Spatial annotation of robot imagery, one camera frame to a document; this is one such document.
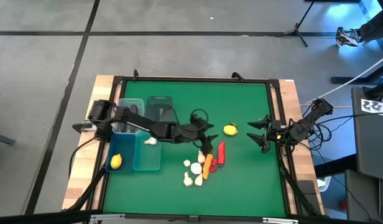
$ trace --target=plastic container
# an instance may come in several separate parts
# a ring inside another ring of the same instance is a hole
[[[137,114],[144,116],[144,102],[142,99],[123,98],[118,101],[118,106],[127,106],[130,108],[131,105],[136,105]],[[139,128],[135,128],[128,124],[113,123],[113,132],[116,134],[137,134],[139,131]]]
[[[150,145],[144,144],[150,134],[141,131],[137,135],[133,168],[135,171],[157,171],[161,164],[161,142]]]
[[[108,172],[132,172],[136,142],[135,134],[113,134],[107,155],[106,170]],[[113,169],[110,165],[111,158],[117,154],[122,157],[121,166]]]

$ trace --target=shoe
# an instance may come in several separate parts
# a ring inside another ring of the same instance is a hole
[[[341,45],[346,44],[352,47],[358,47],[359,43],[361,42],[361,37],[359,36],[357,29],[350,29],[349,31],[345,31],[343,27],[339,27],[337,29],[335,39],[339,40]]]

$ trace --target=sticker label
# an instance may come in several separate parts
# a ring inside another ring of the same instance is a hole
[[[361,99],[361,110],[367,113],[381,113],[383,112],[383,103]]]

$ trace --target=white cable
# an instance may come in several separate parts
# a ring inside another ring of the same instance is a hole
[[[317,98],[322,98],[323,96],[326,96],[326,95],[328,95],[328,94],[330,94],[330,93],[332,93],[332,92],[334,92],[334,91],[336,91],[336,90],[339,90],[340,88],[346,86],[347,84],[349,84],[349,83],[355,81],[356,79],[358,79],[358,78],[361,77],[362,75],[366,74],[368,71],[370,71],[372,68],[374,68],[375,66],[377,66],[377,65],[380,64],[381,62],[383,62],[383,59],[379,60],[379,61],[378,61],[377,63],[375,63],[373,66],[369,67],[366,71],[362,72],[360,75],[356,76],[355,78],[353,78],[352,80],[348,81],[347,83],[345,83],[345,84],[343,84],[343,85],[341,85],[341,86],[338,86],[337,88],[335,88],[335,89],[333,89],[333,90],[331,90],[331,91],[329,91],[329,92],[327,92],[327,93],[325,93],[325,94],[323,94],[323,95],[321,95],[321,96],[319,96],[319,97],[317,97]],[[310,100],[310,101],[308,101],[308,102],[306,102],[306,103],[304,103],[304,104],[309,104],[309,103],[313,102],[313,101],[314,101],[315,99],[317,99],[317,98],[314,98],[314,99],[312,99],[312,100]]]

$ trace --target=red pepper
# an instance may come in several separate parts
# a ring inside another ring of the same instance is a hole
[[[212,159],[211,166],[216,166],[218,163],[217,159]]]
[[[225,158],[225,150],[224,150],[224,141],[219,144],[218,148],[218,165],[223,166],[224,165],[224,158]]]
[[[210,167],[210,172],[216,172],[216,171],[217,171],[216,166]]]

